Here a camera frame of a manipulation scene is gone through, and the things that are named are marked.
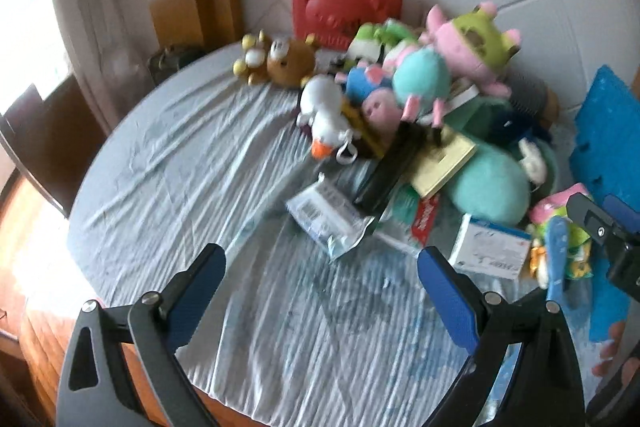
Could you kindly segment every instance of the teal plush toy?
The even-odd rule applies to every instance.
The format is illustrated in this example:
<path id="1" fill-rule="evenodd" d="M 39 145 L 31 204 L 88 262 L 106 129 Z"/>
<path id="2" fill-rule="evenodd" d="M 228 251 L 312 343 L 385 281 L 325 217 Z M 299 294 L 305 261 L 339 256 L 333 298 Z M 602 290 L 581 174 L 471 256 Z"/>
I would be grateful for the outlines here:
<path id="1" fill-rule="evenodd" d="M 442 127 L 444 103 L 451 90 L 451 75 L 444 58 L 430 46 L 408 54 L 392 80 L 396 99 L 415 117 L 431 112 L 433 126 Z"/>
<path id="2" fill-rule="evenodd" d="M 529 179 L 506 152 L 484 142 L 476 145 L 476 154 L 444 190 L 460 212 L 514 227 L 529 208 Z"/>

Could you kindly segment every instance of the green frog plush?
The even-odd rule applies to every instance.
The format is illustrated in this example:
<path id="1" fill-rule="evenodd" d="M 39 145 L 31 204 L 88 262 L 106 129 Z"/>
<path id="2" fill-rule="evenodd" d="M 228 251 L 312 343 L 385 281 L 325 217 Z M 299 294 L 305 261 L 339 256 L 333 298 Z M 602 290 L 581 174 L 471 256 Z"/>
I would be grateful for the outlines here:
<path id="1" fill-rule="evenodd" d="M 472 12 L 448 20 L 439 6 L 427 15 L 427 35 L 442 55 L 454 80 L 466 76 L 481 93 L 509 98 L 511 89 L 499 75 L 520 49 L 518 30 L 501 33 L 495 26 L 497 7 L 480 3 Z"/>

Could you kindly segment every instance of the wooden floor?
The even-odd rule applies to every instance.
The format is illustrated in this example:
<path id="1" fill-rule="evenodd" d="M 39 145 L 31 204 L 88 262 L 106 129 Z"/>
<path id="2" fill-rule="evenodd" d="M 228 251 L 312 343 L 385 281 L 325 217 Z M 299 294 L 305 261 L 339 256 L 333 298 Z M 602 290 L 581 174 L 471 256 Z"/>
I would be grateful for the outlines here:
<path id="1" fill-rule="evenodd" d="M 0 328 L 19 338 L 48 420 L 56 412 L 66 345 L 80 306 L 95 293 L 66 250 L 68 223 L 23 178 L 0 209 Z M 167 425 L 132 346 L 125 356 L 149 418 Z M 222 427 L 259 427 L 197 390 Z"/>

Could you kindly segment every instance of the barcode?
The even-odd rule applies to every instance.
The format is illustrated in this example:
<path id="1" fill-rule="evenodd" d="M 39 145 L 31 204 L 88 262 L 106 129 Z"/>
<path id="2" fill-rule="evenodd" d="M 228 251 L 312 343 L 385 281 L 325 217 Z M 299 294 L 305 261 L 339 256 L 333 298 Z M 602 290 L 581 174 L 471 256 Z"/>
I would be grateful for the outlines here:
<path id="1" fill-rule="evenodd" d="M 489 264 L 491 266 L 495 266 L 496 268 L 499 268 L 501 270 L 514 271 L 514 270 L 518 269 L 516 266 L 513 266 L 513 264 L 503 263 L 502 261 L 491 261 Z"/>
<path id="2" fill-rule="evenodd" d="M 300 206 L 298 211 L 310 223 L 322 216 L 322 212 L 315 206 L 313 201 L 305 201 L 305 204 Z"/>
<path id="3" fill-rule="evenodd" d="M 345 197 L 329 183 L 318 184 L 318 194 L 334 208 L 340 208 L 344 204 Z"/>
<path id="4" fill-rule="evenodd" d="M 318 184 L 318 194 L 350 227 L 355 227 L 362 219 L 349 200 L 333 185 L 324 182 Z"/>

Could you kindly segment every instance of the pink plush toy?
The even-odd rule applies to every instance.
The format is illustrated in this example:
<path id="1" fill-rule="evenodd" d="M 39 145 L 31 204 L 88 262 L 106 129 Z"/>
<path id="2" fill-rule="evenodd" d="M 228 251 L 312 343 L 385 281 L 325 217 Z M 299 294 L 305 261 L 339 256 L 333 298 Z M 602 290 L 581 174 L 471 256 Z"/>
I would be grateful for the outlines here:
<path id="1" fill-rule="evenodd" d="M 404 109 L 398 107 L 396 95 L 389 87 L 373 91 L 360 108 L 369 126 L 386 145 L 393 141 L 402 120 L 415 120 L 417 109 L 409 104 Z"/>
<path id="2" fill-rule="evenodd" d="M 427 15 L 427 34 L 449 68 L 453 79 L 466 76 L 483 94 L 509 98 L 511 89 L 498 79 L 510 58 L 520 49 L 520 32 L 501 33 L 494 24 L 497 7 L 480 3 L 471 13 L 448 20 L 439 6 Z"/>

